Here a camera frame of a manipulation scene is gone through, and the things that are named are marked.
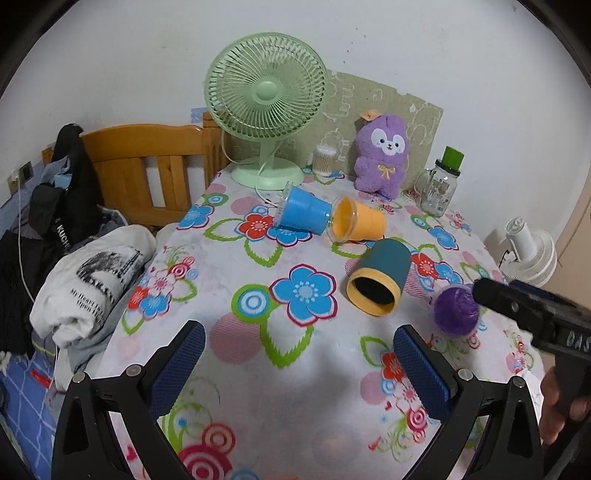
white cable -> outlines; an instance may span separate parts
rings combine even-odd
[[[253,164],[254,162],[256,162],[256,161],[257,161],[257,158],[256,158],[256,157],[254,157],[253,161],[251,161],[251,162],[248,162],[248,163],[244,163],[243,161],[236,161],[236,160],[232,160],[232,159],[231,159],[231,158],[228,156],[228,154],[226,153],[226,147],[225,147],[225,145],[224,145],[224,140],[223,140],[223,136],[224,136],[225,134],[226,134],[226,131],[225,131],[224,129],[222,129],[222,152],[223,152],[224,156],[225,156],[225,157],[226,157],[226,158],[227,158],[229,161],[231,161],[232,163],[235,163],[236,165],[251,165],[251,164]]]
[[[35,299],[33,298],[33,295],[31,295],[29,287],[27,287],[27,282],[25,282],[25,274],[22,271],[22,255],[21,255],[21,218],[22,218],[22,214],[21,214],[21,176],[20,175],[17,177],[17,192],[18,192],[18,264],[21,267],[22,284],[25,286],[25,290],[27,291],[27,294],[29,295],[29,298],[31,299],[31,301],[33,303],[35,303]]]
[[[224,156],[225,156],[225,157],[226,157],[226,158],[227,158],[229,161],[231,161],[232,163],[235,163],[236,165],[252,165],[253,163],[255,163],[255,162],[258,160],[258,158],[257,158],[257,157],[254,157],[253,161],[251,161],[251,162],[249,162],[249,163],[244,163],[243,161],[236,161],[236,160],[233,160],[233,159],[231,159],[231,158],[228,156],[228,154],[226,153],[225,142],[224,142],[224,140],[223,140],[223,137],[224,137],[224,135],[225,135],[225,134],[226,134],[226,131],[225,131],[224,129],[222,129],[222,152],[223,152]],[[275,150],[273,150],[273,153],[272,153],[272,155],[275,155],[275,153],[277,152],[277,150],[279,150],[279,147],[281,146],[281,143],[282,143],[282,142],[280,142],[280,143],[278,143],[278,144],[277,144],[277,146],[276,146]],[[259,172],[258,172],[258,174],[257,174],[257,177],[259,177],[259,176],[261,175],[261,172],[263,171],[263,169],[265,168],[265,166],[266,166],[266,165],[267,165],[267,162],[263,163],[262,167],[261,167],[261,168],[259,168]],[[276,203],[273,203],[272,201],[270,201],[269,199],[266,199],[265,197],[263,197],[263,195],[261,195],[261,192],[259,192],[259,190],[258,190],[258,186],[256,186],[256,185],[255,185],[255,192],[256,192],[256,194],[259,196],[259,198],[260,198],[260,199],[261,199],[263,202],[265,202],[265,203],[267,203],[267,204],[269,204],[269,205],[271,205],[271,206],[273,206],[273,207],[277,208],[277,204],[276,204]]]
[[[265,166],[267,166],[267,162],[263,163],[263,165],[261,166],[261,168],[259,168],[259,173],[256,176],[257,183],[258,183],[258,177],[261,175],[261,172],[263,171],[263,169],[265,168]],[[256,194],[259,196],[259,198],[263,202],[268,203],[272,207],[277,208],[277,204],[276,203],[273,203],[272,201],[270,201],[269,199],[266,199],[265,197],[263,197],[263,195],[261,195],[261,192],[258,191],[258,187],[256,185],[255,185],[255,192],[256,192]]]

white circulator fan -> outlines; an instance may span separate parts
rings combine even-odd
[[[523,218],[513,218],[505,225],[505,235],[515,253],[515,260],[501,264],[503,275],[534,287],[544,285],[556,270],[558,255],[548,232],[530,229]]]

fan base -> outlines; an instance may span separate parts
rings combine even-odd
[[[235,182],[245,187],[260,190],[283,190],[287,183],[299,185],[304,181],[304,172],[295,163],[284,158],[273,159],[273,167],[265,168],[259,176],[259,157],[245,160],[248,165],[237,165],[232,170]]]

wall outlet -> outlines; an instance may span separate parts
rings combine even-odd
[[[15,169],[12,171],[11,175],[7,178],[8,189],[10,190],[10,195],[14,195],[20,184],[21,188],[23,185],[32,178],[33,176],[33,167],[31,166],[31,162],[25,163],[19,169]]]

screw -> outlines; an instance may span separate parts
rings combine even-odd
[[[513,384],[518,388],[523,388],[525,386],[525,380],[521,377],[513,377]]]
[[[72,377],[72,381],[74,383],[80,383],[82,382],[84,379],[86,378],[86,374],[84,372],[78,372],[76,374],[74,374],[74,376]]]
[[[128,377],[137,377],[142,372],[141,365],[130,365],[125,369],[125,373]]]
[[[458,370],[457,376],[460,377],[462,380],[466,380],[467,382],[474,378],[474,374],[470,372],[467,368],[462,368]]]

